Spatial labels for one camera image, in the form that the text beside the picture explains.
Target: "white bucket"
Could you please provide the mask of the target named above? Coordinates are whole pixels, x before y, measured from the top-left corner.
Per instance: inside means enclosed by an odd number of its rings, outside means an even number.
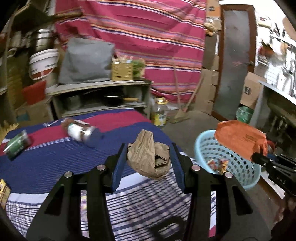
[[[58,49],[47,49],[30,57],[29,76],[32,80],[40,80],[48,76],[57,66]]]

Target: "silver screw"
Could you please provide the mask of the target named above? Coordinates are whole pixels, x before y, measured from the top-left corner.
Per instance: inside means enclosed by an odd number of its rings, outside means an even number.
[[[98,165],[96,168],[97,168],[99,171],[103,171],[103,170],[105,170],[106,166],[103,165],[103,164],[100,164],[100,165]]]
[[[71,177],[72,176],[72,172],[70,172],[70,171],[67,171],[67,172],[65,172],[65,174],[64,174],[64,177],[66,177],[66,178],[69,178],[69,177]]]
[[[225,172],[225,177],[227,177],[227,178],[232,178],[233,175],[232,175],[231,172]]]
[[[200,166],[199,165],[193,165],[191,167],[191,169],[194,170],[194,171],[199,171],[200,170]]]

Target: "laundry basket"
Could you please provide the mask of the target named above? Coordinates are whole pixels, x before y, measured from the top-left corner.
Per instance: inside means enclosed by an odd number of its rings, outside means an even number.
[[[260,165],[240,157],[235,152],[219,144],[214,137],[215,131],[204,131],[197,137],[194,152],[198,165],[207,172],[215,173],[207,164],[209,160],[213,159],[216,164],[220,158],[229,160],[227,171],[236,177],[245,190],[251,189],[259,181]]]

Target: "orange bag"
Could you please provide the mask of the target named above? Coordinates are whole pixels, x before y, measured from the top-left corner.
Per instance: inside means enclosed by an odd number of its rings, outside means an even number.
[[[220,122],[214,136],[220,144],[247,160],[251,161],[255,152],[267,155],[266,135],[238,120]]]

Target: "bucket handle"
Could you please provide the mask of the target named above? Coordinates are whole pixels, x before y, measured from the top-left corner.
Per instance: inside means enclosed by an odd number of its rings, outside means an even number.
[[[59,53],[57,53],[57,54],[58,54],[57,55],[57,62],[58,62],[59,61]],[[31,66],[29,66],[29,77],[31,78],[31,80],[35,81],[35,80],[40,80],[40,79],[43,79],[43,78],[49,76],[53,72],[54,68],[57,66],[57,62],[55,64],[55,66],[51,69],[51,71],[48,74],[37,77],[37,78],[33,78],[32,74],[31,74]]]

